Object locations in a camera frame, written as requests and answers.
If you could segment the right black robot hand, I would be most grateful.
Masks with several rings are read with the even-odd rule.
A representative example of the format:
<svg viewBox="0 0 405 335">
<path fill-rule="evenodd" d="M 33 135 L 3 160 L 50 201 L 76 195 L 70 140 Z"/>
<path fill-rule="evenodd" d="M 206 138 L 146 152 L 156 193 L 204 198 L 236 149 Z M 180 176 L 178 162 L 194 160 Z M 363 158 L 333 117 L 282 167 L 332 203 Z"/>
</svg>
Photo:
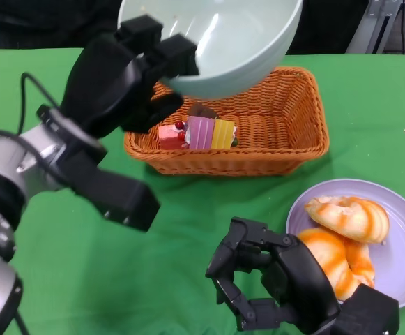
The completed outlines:
<svg viewBox="0 0 405 335">
<path fill-rule="evenodd" d="M 234 283 L 237 271 L 261 272 L 268 298 L 248 299 Z M 328 328 L 340 313 L 333 288 L 308 247 L 293 234 L 234 217 L 206 270 L 218 304 L 236 316 L 240 331 L 295 325 L 303 334 Z"/>
</svg>

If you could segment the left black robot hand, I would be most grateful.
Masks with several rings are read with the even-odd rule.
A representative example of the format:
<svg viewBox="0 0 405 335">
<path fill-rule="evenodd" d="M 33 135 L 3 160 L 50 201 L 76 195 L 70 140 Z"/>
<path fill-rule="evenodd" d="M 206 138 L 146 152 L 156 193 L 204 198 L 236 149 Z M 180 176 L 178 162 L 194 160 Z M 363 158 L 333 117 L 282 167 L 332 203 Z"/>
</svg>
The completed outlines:
<svg viewBox="0 0 405 335">
<path fill-rule="evenodd" d="M 69 74 L 63 116 L 102 138 L 120 127 L 147 133 L 183 104 L 177 93 L 154 96 L 161 79 L 198 75 L 197 46 L 177 34 L 162 39 L 162 25 L 148 15 L 121 23 L 91 41 Z"/>
</svg>

